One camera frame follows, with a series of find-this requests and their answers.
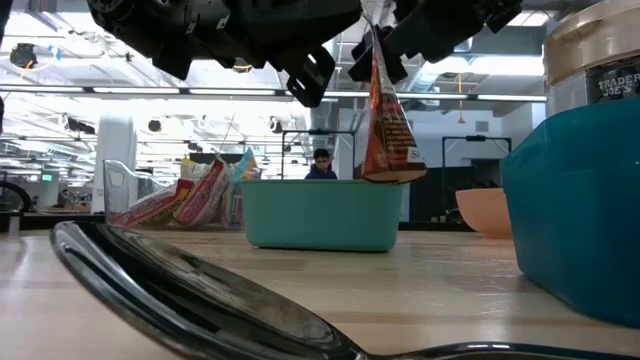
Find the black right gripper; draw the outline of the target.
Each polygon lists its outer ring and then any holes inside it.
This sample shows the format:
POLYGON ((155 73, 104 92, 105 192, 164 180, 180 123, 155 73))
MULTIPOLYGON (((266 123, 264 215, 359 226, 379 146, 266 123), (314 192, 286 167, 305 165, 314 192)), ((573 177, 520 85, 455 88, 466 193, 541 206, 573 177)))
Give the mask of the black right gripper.
MULTIPOLYGON (((522 11, 523 0, 394 0, 394 51, 385 50, 387 75, 392 84, 408 74, 401 55, 418 54, 436 63, 448 57, 459 44, 481 32, 485 26, 499 32, 522 11)), ((355 63, 348 75, 355 82, 369 83, 372 68, 373 34, 368 30, 351 50, 355 63)))

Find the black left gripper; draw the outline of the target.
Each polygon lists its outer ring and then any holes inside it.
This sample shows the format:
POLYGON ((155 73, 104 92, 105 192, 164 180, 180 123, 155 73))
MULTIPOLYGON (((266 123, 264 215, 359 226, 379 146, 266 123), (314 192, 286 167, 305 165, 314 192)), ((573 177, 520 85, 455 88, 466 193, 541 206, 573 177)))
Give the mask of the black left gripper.
POLYGON ((360 0, 223 0, 248 53, 288 74, 287 89, 306 107, 318 106, 334 62, 323 44, 358 22, 360 0))

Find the brown torn snack packet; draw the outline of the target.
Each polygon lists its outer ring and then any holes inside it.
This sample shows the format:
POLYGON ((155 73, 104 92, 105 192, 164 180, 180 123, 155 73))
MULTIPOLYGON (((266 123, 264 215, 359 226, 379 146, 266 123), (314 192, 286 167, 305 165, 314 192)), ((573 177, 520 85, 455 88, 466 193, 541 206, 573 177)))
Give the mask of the brown torn snack packet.
POLYGON ((361 177, 372 183, 405 184, 427 174, 405 112, 388 74, 382 36, 364 13, 372 35, 370 111, 361 177))

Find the blue-edged clear noodle packet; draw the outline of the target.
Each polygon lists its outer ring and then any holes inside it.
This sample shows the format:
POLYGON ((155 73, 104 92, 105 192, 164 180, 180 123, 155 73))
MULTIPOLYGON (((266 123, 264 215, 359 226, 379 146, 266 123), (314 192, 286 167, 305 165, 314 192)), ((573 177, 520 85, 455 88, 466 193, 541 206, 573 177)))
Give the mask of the blue-edged clear noodle packet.
POLYGON ((224 195, 223 224, 226 228, 243 226, 243 197, 241 182, 258 180, 262 170, 259 168, 253 150, 249 148, 240 161, 232 166, 230 182, 224 195))

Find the beige-lid seasoning jar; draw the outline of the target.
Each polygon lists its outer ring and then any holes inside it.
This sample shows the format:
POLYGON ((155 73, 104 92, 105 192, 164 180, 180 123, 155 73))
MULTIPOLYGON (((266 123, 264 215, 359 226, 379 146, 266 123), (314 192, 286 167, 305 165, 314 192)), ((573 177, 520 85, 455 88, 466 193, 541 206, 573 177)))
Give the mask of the beige-lid seasoning jar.
POLYGON ((602 0, 562 22, 543 47, 546 114, 640 98, 640 0, 602 0))

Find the lime chili ramen packet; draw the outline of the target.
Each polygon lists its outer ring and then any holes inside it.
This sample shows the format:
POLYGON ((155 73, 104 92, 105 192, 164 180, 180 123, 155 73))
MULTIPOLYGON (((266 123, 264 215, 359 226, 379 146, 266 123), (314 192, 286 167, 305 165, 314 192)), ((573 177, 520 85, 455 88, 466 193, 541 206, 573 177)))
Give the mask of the lime chili ramen packet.
POLYGON ((201 227, 209 224, 218 212, 223 194, 230 184, 231 168, 215 161, 195 184, 174 212, 174 221, 181 227, 201 227))

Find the red Maruchan ramen packet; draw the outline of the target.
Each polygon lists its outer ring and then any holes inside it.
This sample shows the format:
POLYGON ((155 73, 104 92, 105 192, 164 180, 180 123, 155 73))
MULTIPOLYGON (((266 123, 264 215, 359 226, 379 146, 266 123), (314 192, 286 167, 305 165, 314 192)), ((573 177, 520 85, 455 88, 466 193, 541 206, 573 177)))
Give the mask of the red Maruchan ramen packet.
POLYGON ((166 225, 193 187, 193 181, 180 179, 175 184, 138 200, 128 210, 113 217, 111 223, 128 228, 166 225))

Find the black spoon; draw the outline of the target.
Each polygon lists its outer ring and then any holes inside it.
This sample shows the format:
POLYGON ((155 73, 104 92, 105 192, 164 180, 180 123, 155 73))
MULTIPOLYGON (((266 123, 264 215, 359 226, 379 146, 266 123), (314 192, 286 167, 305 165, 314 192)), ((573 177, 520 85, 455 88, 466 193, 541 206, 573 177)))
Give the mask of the black spoon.
POLYGON ((640 360, 483 341, 376 355, 296 302, 136 231, 67 221, 54 226, 50 243, 96 299, 186 360, 640 360))

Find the person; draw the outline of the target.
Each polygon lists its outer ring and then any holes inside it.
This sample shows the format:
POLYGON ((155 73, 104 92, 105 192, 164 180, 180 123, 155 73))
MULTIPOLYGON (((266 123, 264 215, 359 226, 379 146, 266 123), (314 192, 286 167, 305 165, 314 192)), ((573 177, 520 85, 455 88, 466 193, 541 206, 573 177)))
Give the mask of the person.
POLYGON ((318 148, 313 153, 313 164, 310 167, 306 180, 337 180, 336 173, 332 170, 331 155, 327 149, 318 148))

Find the teal plastic container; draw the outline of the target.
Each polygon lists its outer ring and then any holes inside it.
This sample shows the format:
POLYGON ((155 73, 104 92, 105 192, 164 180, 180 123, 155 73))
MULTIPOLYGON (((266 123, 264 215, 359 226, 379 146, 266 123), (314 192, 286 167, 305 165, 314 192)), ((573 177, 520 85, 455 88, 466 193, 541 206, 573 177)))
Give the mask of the teal plastic container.
POLYGON ((403 187, 359 180, 247 180, 248 242, 259 248, 387 252, 396 243, 403 187))

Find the orange bowl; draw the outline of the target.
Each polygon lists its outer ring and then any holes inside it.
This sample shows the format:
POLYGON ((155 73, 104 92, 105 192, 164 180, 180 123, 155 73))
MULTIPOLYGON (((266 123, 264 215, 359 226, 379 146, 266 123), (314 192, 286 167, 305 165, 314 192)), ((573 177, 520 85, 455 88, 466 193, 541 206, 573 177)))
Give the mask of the orange bowl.
POLYGON ((462 219, 471 229, 485 238, 513 237, 502 188, 460 190, 455 196, 462 219))

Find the deep blue plastic tray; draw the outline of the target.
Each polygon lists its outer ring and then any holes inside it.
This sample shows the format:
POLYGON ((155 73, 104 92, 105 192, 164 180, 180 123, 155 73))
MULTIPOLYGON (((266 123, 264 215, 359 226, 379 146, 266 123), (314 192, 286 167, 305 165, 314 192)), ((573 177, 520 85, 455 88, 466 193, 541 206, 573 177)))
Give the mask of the deep blue plastic tray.
POLYGON ((523 274, 580 313, 640 328, 640 98, 547 118, 502 180, 523 274))

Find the white building column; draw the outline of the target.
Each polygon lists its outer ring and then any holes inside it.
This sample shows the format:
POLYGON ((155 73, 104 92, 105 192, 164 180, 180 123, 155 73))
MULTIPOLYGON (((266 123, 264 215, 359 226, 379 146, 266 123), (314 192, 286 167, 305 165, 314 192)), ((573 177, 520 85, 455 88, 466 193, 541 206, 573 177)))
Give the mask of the white building column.
POLYGON ((104 160, 118 160, 131 170, 135 168, 137 134, 131 115, 103 113, 98 122, 92 212, 104 211, 104 160))

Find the clear plastic bin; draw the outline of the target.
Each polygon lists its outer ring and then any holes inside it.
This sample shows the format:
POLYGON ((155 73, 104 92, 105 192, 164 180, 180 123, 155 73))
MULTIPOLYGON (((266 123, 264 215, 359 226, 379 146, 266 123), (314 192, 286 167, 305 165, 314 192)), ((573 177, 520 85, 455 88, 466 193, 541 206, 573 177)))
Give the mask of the clear plastic bin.
MULTIPOLYGON (((217 157, 213 159, 209 163, 200 163, 200 164, 209 164, 211 165, 215 161, 224 162, 228 164, 231 168, 235 163, 228 163, 221 158, 217 157)), ((103 162, 104 165, 104 211, 106 214, 106 221, 111 224, 111 220, 117 214, 120 214, 126 210, 128 210, 135 202, 138 200, 153 194, 163 188, 175 184, 178 180, 180 180, 180 176, 171 180, 168 183, 163 183, 158 178, 154 178, 152 176, 146 176, 142 174, 137 174, 132 172, 124 163, 116 161, 116 160, 106 160, 103 162)), ((131 228, 182 228, 182 229, 199 229, 199 228, 226 228, 223 224, 223 212, 224 212, 224 195, 218 207, 218 212, 212 221, 201 227, 181 227, 177 225, 174 221, 174 213, 172 220, 166 224, 161 226, 139 226, 139 227, 131 227, 131 228)))

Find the black background gantry frame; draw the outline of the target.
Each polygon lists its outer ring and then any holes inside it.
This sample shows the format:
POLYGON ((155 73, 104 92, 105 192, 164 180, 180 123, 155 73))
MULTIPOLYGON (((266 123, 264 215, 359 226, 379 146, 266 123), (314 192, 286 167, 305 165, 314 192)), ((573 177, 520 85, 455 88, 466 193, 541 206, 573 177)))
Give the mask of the black background gantry frame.
POLYGON ((353 175, 353 170, 356 168, 356 132, 352 131, 352 130, 328 130, 328 129, 321 129, 321 128, 316 128, 316 129, 309 129, 309 130, 283 130, 281 133, 281 170, 280 170, 280 180, 284 180, 284 176, 285 176, 285 164, 284 164, 284 157, 285 157, 285 142, 286 142, 286 136, 291 133, 291 134, 295 134, 296 137, 300 134, 306 134, 306 135, 312 135, 312 136, 328 136, 328 135, 350 135, 352 137, 352 150, 351 150, 351 155, 352 155, 352 175, 353 175))
POLYGON ((503 152, 505 154, 509 154, 513 151, 513 141, 511 138, 508 137, 487 137, 484 135, 466 135, 466 136, 444 136, 441 138, 441 194, 443 195, 443 197, 446 197, 446 189, 447 189, 447 182, 446 182, 446 168, 447 168, 447 163, 446 163, 446 156, 447 156, 447 148, 446 148, 446 143, 448 140, 462 140, 465 142, 486 142, 486 141, 492 141, 494 144, 497 145, 498 141, 502 141, 505 142, 507 144, 507 149, 504 150, 503 152))

